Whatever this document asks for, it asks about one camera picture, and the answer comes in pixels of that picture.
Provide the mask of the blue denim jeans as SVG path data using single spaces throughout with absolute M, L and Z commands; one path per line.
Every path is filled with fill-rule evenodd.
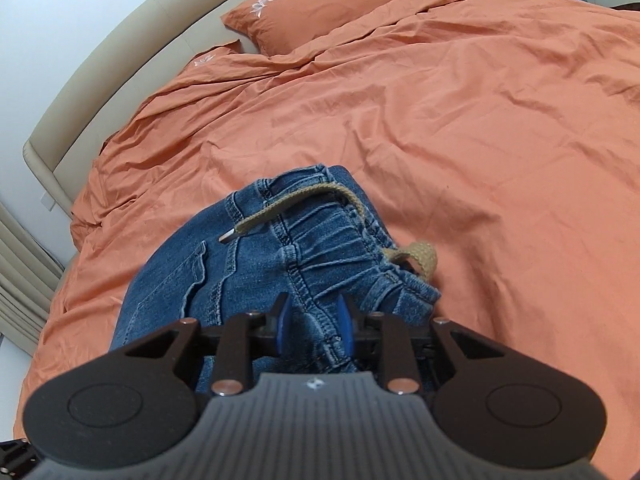
M 267 312 L 285 292 L 292 301 L 285 354 L 255 361 L 254 372 L 352 373 L 357 364 L 338 333 L 338 297 L 411 325 L 425 323 L 440 297 L 408 266 L 385 257 L 394 245 L 342 166 L 259 179 L 205 208 L 160 245 L 126 291 L 111 347 L 180 318 L 212 326 L 239 313 Z

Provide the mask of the beige pleated curtain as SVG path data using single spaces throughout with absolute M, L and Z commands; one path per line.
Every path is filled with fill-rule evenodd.
M 0 206 L 1 333 L 32 356 L 64 268 Z

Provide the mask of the orange duvet cover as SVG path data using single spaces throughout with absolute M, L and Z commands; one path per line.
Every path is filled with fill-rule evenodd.
M 577 0 L 393 0 L 286 55 L 188 63 L 92 165 L 24 396 L 106 351 L 194 214 L 315 164 L 435 246 L 440 312 L 596 390 L 594 462 L 638 470 L 639 17 Z

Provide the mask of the beige upholstered headboard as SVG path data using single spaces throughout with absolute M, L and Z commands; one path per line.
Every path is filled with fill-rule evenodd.
M 236 39 L 220 14 L 242 0 L 145 0 L 80 64 L 24 144 L 26 165 L 69 212 L 103 142 L 198 52 Z

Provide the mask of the orange pillow with embroidery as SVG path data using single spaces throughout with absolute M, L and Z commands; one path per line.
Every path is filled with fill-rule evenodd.
M 245 0 L 221 17 L 268 56 L 288 54 L 392 0 Z

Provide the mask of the white wall socket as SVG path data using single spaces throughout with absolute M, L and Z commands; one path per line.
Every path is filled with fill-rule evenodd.
M 43 193 L 40 198 L 41 205 L 47 209 L 47 211 L 51 211 L 55 206 L 54 198 L 48 193 Z

